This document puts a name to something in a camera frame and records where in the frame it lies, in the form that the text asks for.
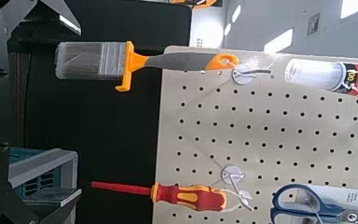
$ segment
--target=blue crate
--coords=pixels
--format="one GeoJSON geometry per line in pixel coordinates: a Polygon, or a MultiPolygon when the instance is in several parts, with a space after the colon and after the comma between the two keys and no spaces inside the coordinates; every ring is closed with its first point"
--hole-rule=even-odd
{"type": "MultiPolygon", "coordinates": [[[[9,162],[11,164],[14,162],[22,161],[42,152],[45,152],[45,150],[12,147],[10,149],[9,162]]],[[[14,190],[22,199],[26,196],[38,192],[41,189],[59,188],[60,186],[61,186],[61,167],[57,167],[53,170],[50,170],[38,176],[37,178],[27,181],[26,183],[14,188],[14,190]]]]}

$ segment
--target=wall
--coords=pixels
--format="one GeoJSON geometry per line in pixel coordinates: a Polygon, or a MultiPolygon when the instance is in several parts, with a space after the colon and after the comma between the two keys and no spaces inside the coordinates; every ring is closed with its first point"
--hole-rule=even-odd
{"type": "Polygon", "coordinates": [[[204,48],[222,48],[224,28],[226,24],[228,1],[223,7],[208,7],[193,10],[190,46],[197,46],[197,39],[202,38],[204,48]]]}
{"type": "MultiPolygon", "coordinates": [[[[227,21],[242,0],[229,0],[227,21]]],[[[358,58],[358,13],[340,18],[342,0],[245,1],[226,37],[226,49],[262,51],[264,45],[295,28],[291,47],[282,52],[358,58]],[[319,32],[307,37],[309,18],[321,12],[319,32]]]]}

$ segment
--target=blue scissors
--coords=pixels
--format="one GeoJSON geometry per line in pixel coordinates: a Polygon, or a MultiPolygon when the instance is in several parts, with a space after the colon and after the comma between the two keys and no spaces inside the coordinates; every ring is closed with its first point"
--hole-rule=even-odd
{"type": "Polygon", "coordinates": [[[347,210],[335,204],[324,203],[306,185],[291,184],[279,189],[272,199],[271,220],[273,224],[358,224],[358,211],[347,210]],[[297,189],[295,202],[283,202],[282,194],[297,189]]]}

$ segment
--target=grey handle grip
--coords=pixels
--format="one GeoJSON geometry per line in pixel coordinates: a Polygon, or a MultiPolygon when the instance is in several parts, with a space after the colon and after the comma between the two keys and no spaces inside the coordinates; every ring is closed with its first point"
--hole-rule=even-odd
{"type": "Polygon", "coordinates": [[[178,71],[202,71],[216,54],[211,53],[168,53],[151,56],[145,67],[156,67],[178,71]]]}

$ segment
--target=pegboard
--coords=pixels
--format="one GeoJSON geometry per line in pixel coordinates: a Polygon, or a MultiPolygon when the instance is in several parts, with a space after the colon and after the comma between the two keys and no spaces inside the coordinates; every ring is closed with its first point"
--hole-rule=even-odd
{"type": "MultiPolygon", "coordinates": [[[[169,47],[166,52],[216,49],[169,47]]],[[[358,189],[358,98],[284,81],[292,58],[355,63],[355,59],[267,55],[221,50],[242,63],[270,66],[241,86],[223,71],[163,71],[156,182],[230,188],[220,174],[236,165],[253,213],[195,212],[156,203],[154,223],[270,223],[274,192],[291,183],[358,189]]],[[[287,199],[296,195],[287,195],[287,199]]],[[[238,201],[231,198],[229,204],[238,201]]]]}

